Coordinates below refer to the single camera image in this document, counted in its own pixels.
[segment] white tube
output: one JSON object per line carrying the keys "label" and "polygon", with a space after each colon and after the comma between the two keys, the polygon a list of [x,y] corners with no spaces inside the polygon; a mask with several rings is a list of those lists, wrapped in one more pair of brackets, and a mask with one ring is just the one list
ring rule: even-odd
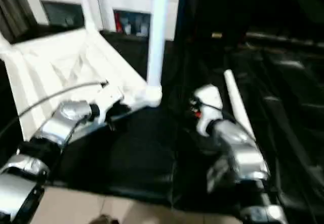
{"label": "white tube", "polygon": [[90,8],[90,2],[89,0],[81,0],[82,4],[82,11],[83,15],[85,17],[85,24],[86,24],[86,29],[91,30],[91,29],[97,29],[92,13],[91,13],[91,8]]}
{"label": "white tube", "polygon": [[245,110],[242,97],[236,85],[233,72],[228,69],[225,71],[224,76],[235,119],[239,121],[255,139],[254,132],[247,111]]}
{"label": "white tube", "polygon": [[167,6],[168,0],[154,0],[147,65],[147,83],[151,87],[161,85]]}

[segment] silver metal joint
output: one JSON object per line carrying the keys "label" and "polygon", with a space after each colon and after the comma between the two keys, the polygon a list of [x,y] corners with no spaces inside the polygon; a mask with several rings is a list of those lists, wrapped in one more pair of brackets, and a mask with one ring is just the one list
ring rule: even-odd
{"label": "silver metal joint", "polygon": [[241,217],[249,219],[253,223],[278,222],[288,224],[284,210],[278,205],[247,207],[242,210]]}
{"label": "silver metal joint", "polygon": [[255,141],[231,121],[218,122],[213,137],[225,150],[235,180],[267,180],[269,170]]}
{"label": "silver metal joint", "polygon": [[18,168],[34,176],[38,176],[40,174],[44,175],[50,172],[50,169],[44,162],[26,155],[12,156],[8,160],[8,162],[0,169],[0,174],[9,168]]}
{"label": "silver metal joint", "polygon": [[34,137],[48,139],[63,148],[75,128],[89,120],[91,113],[91,107],[86,101],[65,101],[38,129]]}

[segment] black cloth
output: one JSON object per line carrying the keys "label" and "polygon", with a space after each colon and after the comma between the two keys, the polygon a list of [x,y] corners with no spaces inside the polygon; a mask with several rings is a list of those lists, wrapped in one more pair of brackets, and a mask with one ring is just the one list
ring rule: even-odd
{"label": "black cloth", "polygon": [[[102,34],[145,78],[147,40]],[[184,47],[174,47],[167,42],[161,105],[142,109],[116,122],[115,132],[103,128],[69,145],[49,184],[130,197],[177,209],[233,213],[237,204],[233,192],[206,193],[206,172],[217,158],[218,149],[210,147],[210,142],[200,137],[194,127],[192,130],[184,127],[187,122],[180,117],[194,89],[207,83],[219,88],[224,108],[231,111],[223,78],[224,69],[230,67],[258,145],[272,174],[279,176],[277,191],[281,200],[290,207],[288,211],[302,210],[299,214],[309,220],[301,188],[294,184],[296,176],[311,204],[321,208],[322,202],[312,193],[307,183],[309,179],[296,162],[291,143],[298,140],[304,157],[311,159],[307,163],[312,171],[317,170],[314,166],[322,165],[321,57],[247,49],[224,55],[218,48],[217,43],[209,41],[188,43]],[[5,88],[2,95],[6,100],[1,103],[7,109],[5,120],[1,121],[4,126],[17,112],[4,65],[2,68]],[[1,139],[2,162],[19,143],[18,127],[19,124]]]}

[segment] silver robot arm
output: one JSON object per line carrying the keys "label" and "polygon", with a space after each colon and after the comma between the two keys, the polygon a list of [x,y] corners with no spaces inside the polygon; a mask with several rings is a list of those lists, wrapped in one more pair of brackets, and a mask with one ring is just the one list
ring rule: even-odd
{"label": "silver robot arm", "polygon": [[96,104],[65,101],[29,142],[19,145],[16,154],[0,169],[0,223],[28,222],[28,214],[34,213],[43,195],[43,184],[74,130],[100,114]]}
{"label": "silver robot arm", "polygon": [[288,224],[277,196],[270,193],[267,184],[270,172],[255,140],[242,126],[223,119],[218,89],[208,85],[195,92],[192,103],[199,108],[197,131],[212,137],[222,153],[207,173],[207,191],[220,186],[237,191],[243,223]]}

